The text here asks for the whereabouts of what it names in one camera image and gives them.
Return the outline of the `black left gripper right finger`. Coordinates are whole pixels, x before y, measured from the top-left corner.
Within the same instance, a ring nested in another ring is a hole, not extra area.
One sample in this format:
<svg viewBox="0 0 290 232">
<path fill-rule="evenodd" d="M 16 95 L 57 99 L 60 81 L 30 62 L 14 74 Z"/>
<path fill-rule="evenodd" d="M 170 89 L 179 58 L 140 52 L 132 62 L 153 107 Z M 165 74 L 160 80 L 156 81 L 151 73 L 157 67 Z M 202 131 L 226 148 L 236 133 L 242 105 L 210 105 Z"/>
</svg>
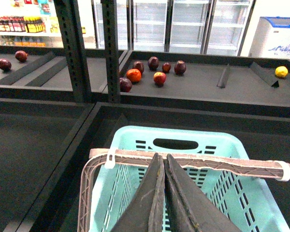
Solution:
<svg viewBox="0 0 290 232">
<path fill-rule="evenodd" d="M 175 158 L 164 160 L 166 208 L 173 232 L 239 232 L 214 206 Z"/>
</svg>

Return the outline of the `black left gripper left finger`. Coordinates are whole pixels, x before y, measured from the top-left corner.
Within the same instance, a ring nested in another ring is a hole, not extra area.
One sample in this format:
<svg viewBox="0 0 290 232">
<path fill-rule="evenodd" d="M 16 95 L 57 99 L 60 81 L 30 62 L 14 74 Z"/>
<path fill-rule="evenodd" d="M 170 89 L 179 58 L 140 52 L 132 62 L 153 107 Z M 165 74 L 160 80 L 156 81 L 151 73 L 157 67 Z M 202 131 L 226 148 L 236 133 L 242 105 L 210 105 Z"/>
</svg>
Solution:
<svg viewBox="0 0 290 232">
<path fill-rule="evenodd" d="M 154 154 L 129 206 L 113 232 L 160 232 L 164 208 L 165 169 L 162 156 Z"/>
</svg>

